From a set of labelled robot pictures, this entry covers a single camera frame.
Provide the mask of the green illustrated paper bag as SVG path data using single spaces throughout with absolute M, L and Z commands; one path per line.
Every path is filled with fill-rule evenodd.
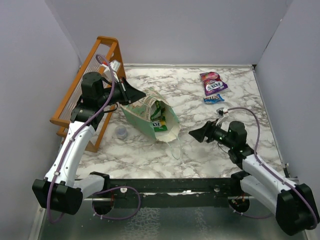
M 181 127 L 177 115 L 167 100 L 153 87 L 146 88 L 144 93 L 145 97 L 121 107 L 126 120 L 157 143 L 167 144 L 172 157 L 179 160 L 182 151 L 175 156 L 170 144 L 180 140 Z

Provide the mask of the blue M&M's candy packet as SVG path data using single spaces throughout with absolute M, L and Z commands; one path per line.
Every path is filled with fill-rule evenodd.
M 222 98 L 220 94 L 215 94 L 211 96 L 207 96 L 203 98 L 203 102 L 207 105 L 217 104 L 219 102 L 224 102 L 225 100 Z

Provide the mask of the purple Fox's candy bag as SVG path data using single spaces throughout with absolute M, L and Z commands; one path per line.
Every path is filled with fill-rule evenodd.
M 217 72 L 204 72 L 200 73 L 199 76 L 206 96 L 216 94 L 229 87 L 224 81 L 222 81 L 221 76 Z

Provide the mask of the green Fox's candy bag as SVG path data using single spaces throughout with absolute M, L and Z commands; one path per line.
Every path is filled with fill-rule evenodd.
M 156 100 L 151 106 L 150 121 L 155 132 L 165 132 L 168 130 L 166 108 L 162 101 Z

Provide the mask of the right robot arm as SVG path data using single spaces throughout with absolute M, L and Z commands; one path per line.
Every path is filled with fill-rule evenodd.
M 216 121 L 207 121 L 189 135 L 200 143 L 216 141 L 229 149 L 230 160 L 242 170 L 242 176 L 230 182 L 230 191 L 236 196 L 253 196 L 269 209 L 287 235 L 317 227 L 320 216 L 311 188 L 294 183 L 268 166 L 247 144 L 242 122 L 232 121 L 228 130 L 223 130 Z

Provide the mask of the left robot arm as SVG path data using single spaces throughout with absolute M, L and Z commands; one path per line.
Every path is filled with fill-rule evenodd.
M 44 179 L 35 179 L 32 191 L 41 207 L 74 215 L 83 200 L 93 194 L 103 198 L 111 190 L 108 177 L 92 173 L 77 181 L 76 172 L 83 153 L 104 117 L 105 107 L 127 106 L 146 94 L 132 87 L 125 78 L 112 78 L 110 87 L 98 72 L 88 72 L 81 81 L 81 95 L 71 112 L 67 136 L 57 158 Z

